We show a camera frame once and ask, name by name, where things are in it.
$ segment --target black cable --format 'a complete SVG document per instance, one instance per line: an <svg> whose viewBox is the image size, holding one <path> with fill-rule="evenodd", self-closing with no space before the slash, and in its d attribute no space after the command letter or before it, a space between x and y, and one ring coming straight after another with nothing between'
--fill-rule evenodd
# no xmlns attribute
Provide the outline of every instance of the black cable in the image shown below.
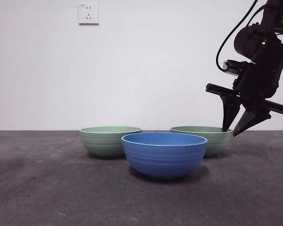
<svg viewBox="0 0 283 226"><path fill-rule="evenodd" d="M245 27L248 27L248 26L249 26L249 24L251 23L251 21L253 20L253 18L254 18L259 12L261 12L262 10L264 10L265 6L266 6L266 4L263 5L263 6L261 6L261 7L254 13L254 15L250 18L250 21L247 23L247 25L246 25Z"/></svg>
<svg viewBox="0 0 283 226"><path fill-rule="evenodd" d="M227 40L230 38L230 36L237 30L237 28L243 23L243 21L248 17L248 15L251 13L251 11L253 10L253 8L255 7L256 3L258 2L258 0L255 0L254 3L252 4L252 6L250 7L250 9L248 10L248 12L245 14L245 16L242 18L242 20L235 26L235 28L228 34L228 36L225 38L225 40L223 41L222 45L220 46L218 52L217 52L217 56L216 56L216 64L217 64L217 67L219 68L219 70L223 71L223 72L227 72L230 67L228 64L227 65L227 68L226 69L223 69L220 65L219 65L219 62L218 62L218 59L219 59L219 55L220 55L220 52L223 48L223 46L225 45L225 43L227 42Z"/></svg>

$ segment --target blue bowl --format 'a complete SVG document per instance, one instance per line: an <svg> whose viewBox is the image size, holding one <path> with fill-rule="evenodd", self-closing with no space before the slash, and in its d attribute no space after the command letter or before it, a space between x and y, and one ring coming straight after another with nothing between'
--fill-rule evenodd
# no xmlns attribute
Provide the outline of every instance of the blue bowl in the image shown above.
<svg viewBox="0 0 283 226"><path fill-rule="evenodd" d="M183 133L135 133L122 137L130 165L152 178L184 176L201 163L207 139Z"/></svg>

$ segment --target green bowl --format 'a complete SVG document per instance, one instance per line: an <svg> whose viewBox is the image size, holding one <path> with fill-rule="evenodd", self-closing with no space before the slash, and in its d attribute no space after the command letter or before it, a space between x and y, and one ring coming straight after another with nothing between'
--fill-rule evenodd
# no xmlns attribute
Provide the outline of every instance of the green bowl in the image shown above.
<svg viewBox="0 0 283 226"><path fill-rule="evenodd" d="M170 129L176 133L188 133L208 140L204 157L211 157L223 152L231 141L233 131L228 129L227 132L222 132L219 127L203 127L203 126L179 126Z"/></svg>
<svg viewBox="0 0 283 226"><path fill-rule="evenodd" d="M81 140L90 154L103 158L123 156L122 136L141 132L140 128L106 126L81 129Z"/></svg>

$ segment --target bowl rim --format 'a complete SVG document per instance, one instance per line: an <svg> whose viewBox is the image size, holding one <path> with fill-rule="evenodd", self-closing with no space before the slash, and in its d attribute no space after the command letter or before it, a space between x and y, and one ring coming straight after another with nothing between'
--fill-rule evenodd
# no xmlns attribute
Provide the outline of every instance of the bowl rim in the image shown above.
<svg viewBox="0 0 283 226"><path fill-rule="evenodd" d="M193 137L200 137L202 139L204 139L203 142L201 143L195 143L195 144L188 144L188 145L153 145L153 144L144 144L144 143L138 143L138 142L133 142L133 141L128 141L125 140L126 137L131 136L131 135L135 135L135 134L153 134L153 133L167 133L167 134L174 134L172 132L145 132L145 133L132 133L132 134L127 134L122 136L122 141L130 143L130 144L135 144L135 145L144 145L144 146L155 146L155 147L186 147L186 146L197 146L197 145L203 145L206 144L208 142L208 140L205 137L201 137L201 136L197 136L197 135L193 135L193 134L187 134L187 133L177 133L177 134L182 134L182 135L189 135L189 136L193 136Z"/></svg>
<svg viewBox="0 0 283 226"><path fill-rule="evenodd" d="M104 132L87 132L87 131L83 131L83 129L80 129L79 131L81 133L90 133L90 134L121 134L121 133L137 133L142 131L141 128L138 127L133 127L133 126L96 126L96 127L88 127L88 128L84 128L84 129L93 129L93 128L133 128L136 130L133 131L127 131L127 132L108 132L108 133L104 133Z"/></svg>
<svg viewBox="0 0 283 226"><path fill-rule="evenodd" d="M231 129L228 129L226 132L193 132L193 131L184 131L184 130L174 129L174 128L180 128L180 127L204 127L204 128L222 129L222 127L215 127L215 126L174 126L174 127L170 128L170 131L181 132L181 133L199 133L199 134L205 134L205 133L224 134L224 133L231 133L232 132Z"/></svg>

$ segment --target ribbed bowl exterior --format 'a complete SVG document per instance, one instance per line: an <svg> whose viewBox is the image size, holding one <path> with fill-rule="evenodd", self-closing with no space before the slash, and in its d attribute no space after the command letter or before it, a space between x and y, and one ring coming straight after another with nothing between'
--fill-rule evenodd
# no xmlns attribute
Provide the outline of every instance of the ribbed bowl exterior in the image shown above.
<svg viewBox="0 0 283 226"><path fill-rule="evenodd" d="M153 146L122 140L130 165L142 174L160 179L190 173L199 166L206 149L206 142L193 146Z"/></svg>
<svg viewBox="0 0 283 226"><path fill-rule="evenodd" d="M81 140L87 151L92 155L104 158L124 156L121 138L131 133L88 133L80 131Z"/></svg>
<svg viewBox="0 0 283 226"><path fill-rule="evenodd" d="M179 127L177 127L176 130L171 129L171 131L177 132L177 133L187 133L187 134L197 135L197 136L205 137L208 140L208 145L207 145L204 157L212 157L214 155L217 155L223 152L233 137L233 132L231 130L228 132L208 132L206 133L206 132L197 132L194 129L194 127L191 127L190 129L187 129L187 127L185 127L185 130L181 130L178 128Z"/></svg>

